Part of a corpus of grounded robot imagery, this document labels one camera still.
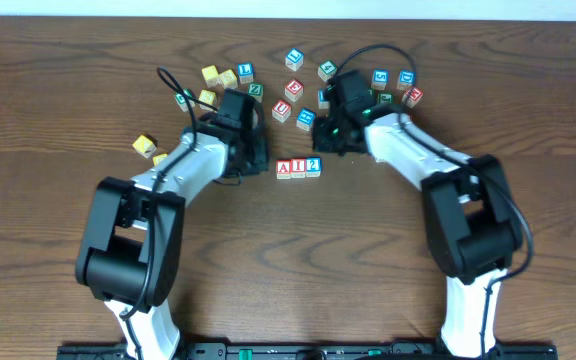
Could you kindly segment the blue 2 block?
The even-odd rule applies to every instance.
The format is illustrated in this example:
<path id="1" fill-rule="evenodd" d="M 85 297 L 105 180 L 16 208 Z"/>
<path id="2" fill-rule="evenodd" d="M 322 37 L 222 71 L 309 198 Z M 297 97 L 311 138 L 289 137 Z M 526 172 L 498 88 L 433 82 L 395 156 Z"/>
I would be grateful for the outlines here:
<path id="1" fill-rule="evenodd" d="M 309 157 L 306 159 L 306 176 L 310 178 L 320 177 L 322 163 L 320 157 Z"/>

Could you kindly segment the red I block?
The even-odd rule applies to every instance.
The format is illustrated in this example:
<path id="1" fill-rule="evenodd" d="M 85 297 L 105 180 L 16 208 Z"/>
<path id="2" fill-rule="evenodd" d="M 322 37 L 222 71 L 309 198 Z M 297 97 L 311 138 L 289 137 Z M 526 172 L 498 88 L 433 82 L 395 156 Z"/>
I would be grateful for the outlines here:
<path id="1" fill-rule="evenodd" d="M 305 158 L 293 158 L 290 161 L 290 170 L 292 178 L 305 178 L 306 177 L 306 163 Z"/>

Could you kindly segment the red A block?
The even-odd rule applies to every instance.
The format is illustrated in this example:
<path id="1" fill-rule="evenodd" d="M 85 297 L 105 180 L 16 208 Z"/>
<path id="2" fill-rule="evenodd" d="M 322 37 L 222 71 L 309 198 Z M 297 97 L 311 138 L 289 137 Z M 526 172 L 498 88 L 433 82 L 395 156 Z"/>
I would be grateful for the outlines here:
<path id="1" fill-rule="evenodd" d="M 276 161 L 276 177 L 280 180 L 291 179 L 291 161 L 290 160 L 277 160 Z"/>

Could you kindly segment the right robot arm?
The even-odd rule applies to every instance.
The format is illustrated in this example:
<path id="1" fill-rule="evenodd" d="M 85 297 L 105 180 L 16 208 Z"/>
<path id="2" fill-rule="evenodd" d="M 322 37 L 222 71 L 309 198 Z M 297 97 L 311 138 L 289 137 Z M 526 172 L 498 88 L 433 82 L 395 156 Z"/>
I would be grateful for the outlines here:
<path id="1" fill-rule="evenodd" d="M 330 109 L 314 122 L 314 150 L 368 153 L 420 191 L 428 248 L 447 284 L 441 341 L 454 357 L 491 355 L 499 291 L 523 243 L 500 162 L 442 145 L 403 106 L 377 103 L 358 71 L 330 78 L 323 98 Z"/>

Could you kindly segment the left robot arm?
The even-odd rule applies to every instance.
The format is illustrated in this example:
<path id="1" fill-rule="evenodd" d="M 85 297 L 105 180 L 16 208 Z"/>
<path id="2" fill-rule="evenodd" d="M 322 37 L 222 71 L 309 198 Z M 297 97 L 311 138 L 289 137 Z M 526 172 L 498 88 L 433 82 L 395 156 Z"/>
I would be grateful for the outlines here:
<path id="1" fill-rule="evenodd" d="M 229 89 L 164 160 L 97 186 L 75 264 L 78 283 L 117 318 L 132 359 L 171 359 L 181 341 L 167 298 L 180 260 L 184 212 L 207 185 L 268 168 L 261 104 Z"/>

